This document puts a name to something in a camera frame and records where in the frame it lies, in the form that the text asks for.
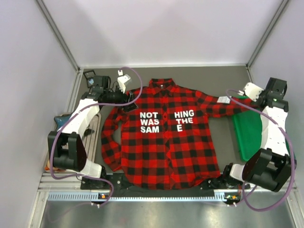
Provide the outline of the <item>red black plaid shirt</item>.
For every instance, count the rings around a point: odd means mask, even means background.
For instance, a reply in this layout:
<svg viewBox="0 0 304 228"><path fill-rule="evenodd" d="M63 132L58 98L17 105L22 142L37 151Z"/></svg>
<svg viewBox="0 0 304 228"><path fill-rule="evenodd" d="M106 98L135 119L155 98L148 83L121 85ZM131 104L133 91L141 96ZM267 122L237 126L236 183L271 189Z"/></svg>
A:
<svg viewBox="0 0 304 228"><path fill-rule="evenodd" d="M210 118L232 116L253 106L248 98L207 95L151 79L132 90L132 108L114 107L101 131L101 154L112 171L151 190L177 190L220 176Z"/></svg>

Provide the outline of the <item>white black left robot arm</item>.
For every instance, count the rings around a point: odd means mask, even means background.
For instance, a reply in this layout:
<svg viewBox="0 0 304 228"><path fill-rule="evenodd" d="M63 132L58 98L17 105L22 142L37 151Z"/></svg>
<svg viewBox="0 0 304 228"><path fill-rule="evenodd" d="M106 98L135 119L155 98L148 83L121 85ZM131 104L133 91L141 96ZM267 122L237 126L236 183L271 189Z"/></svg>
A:
<svg viewBox="0 0 304 228"><path fill-rule="evenodd" d="M57 125L57 130L48 134L49 170L55 180L60 179L54 174L54 170L59 169L71 172L70 177L106 181L105 168L88 158L82 138L92 119L104 106L134 104L136 99L126 93L130 81L131 77L119 70L116 88L112 89L109 76L93 76L89 80L89 91L81 96L76 109L65 117L63 124Z"/></svg>

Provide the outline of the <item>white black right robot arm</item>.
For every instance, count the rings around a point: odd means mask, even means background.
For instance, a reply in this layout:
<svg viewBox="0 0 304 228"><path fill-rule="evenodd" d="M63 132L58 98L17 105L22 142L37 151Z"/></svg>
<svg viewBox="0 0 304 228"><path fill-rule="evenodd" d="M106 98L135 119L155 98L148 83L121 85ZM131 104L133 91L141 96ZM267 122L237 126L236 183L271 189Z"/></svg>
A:
<svg viewBox="0 0 304 228"><path fill-rule="evenodd" d="M271 77L264 89L247 83L238 94L246 95L260 108L262 122L259 150L244 165L230 163L224 169L228 183L249 182L278 192L291 175L291 158L286 145L285 121L289 105L284 96L287 82Z"/></svg>

